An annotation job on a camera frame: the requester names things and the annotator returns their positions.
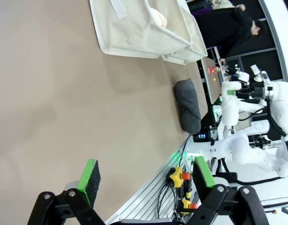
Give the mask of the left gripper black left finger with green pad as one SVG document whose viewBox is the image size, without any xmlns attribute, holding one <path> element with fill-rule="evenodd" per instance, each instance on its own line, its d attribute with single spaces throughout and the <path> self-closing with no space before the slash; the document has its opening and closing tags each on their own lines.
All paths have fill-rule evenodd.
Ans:
<svg viewBox="0 0 288 225">
<path fill-rule="evenodd" d="M 75 187 L 59 195 L 45 191 L 38 195 L 29 225 L 63 225 L 76 218 L 81 225 L 103 225 L 104 221 L 94 210 L 101 176 L 98 160 L 89 159 Z"/>
</svg>

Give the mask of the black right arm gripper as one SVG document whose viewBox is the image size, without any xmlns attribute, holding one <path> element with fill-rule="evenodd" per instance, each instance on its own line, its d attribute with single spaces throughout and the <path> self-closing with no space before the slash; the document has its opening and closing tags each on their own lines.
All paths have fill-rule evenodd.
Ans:
<svg viewBox="0 0 288 225">
<path fill-rule="evenodd" d="M 262 87 L 242 87 L 240 90 L 227 90 L 227 95 L 237 96 L 245 103 L 259 104 L 264 97 L 264 88 Z"/>
</svg>

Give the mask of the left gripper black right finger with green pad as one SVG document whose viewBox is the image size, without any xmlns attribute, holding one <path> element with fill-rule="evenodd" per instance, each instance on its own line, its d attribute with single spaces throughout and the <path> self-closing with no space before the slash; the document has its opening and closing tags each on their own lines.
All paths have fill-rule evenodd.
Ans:
<svg viewBox="0 0 288 225">
<path fill-rule="evenodd" d="M 229 216 L 234 225 L 269 224 L 255 189 L 243 186 L 234 190 L 223 184 L 216 184 L 203 156 L 195 157 L 192 178 L 201 205 L 187 224 L 212 225 L 218 215 Z"/>
</svg>

